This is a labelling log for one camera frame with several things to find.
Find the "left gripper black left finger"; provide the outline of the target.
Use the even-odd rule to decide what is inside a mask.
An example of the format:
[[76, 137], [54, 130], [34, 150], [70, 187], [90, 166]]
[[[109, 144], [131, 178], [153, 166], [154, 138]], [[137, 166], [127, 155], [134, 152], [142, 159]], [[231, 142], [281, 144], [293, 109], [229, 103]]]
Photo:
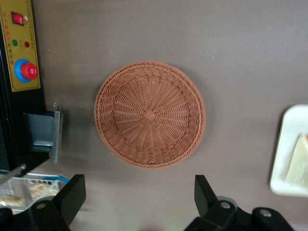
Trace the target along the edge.
[[86, 200], [85, 176], [77, 174], [51, 200], [41, 199], [28, 210], [31, 231], [68, 231]]

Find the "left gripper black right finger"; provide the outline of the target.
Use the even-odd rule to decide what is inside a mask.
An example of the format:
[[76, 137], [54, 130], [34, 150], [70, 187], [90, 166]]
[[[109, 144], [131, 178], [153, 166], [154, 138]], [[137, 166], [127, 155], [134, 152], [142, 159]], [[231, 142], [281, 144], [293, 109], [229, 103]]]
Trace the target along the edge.
[[199, 212], [187, 231], [249, 231], [250, 227], [237, 221], [238, 209], [226, 200], [219, 200], [204, 175], [196, 175], [194, 201]]

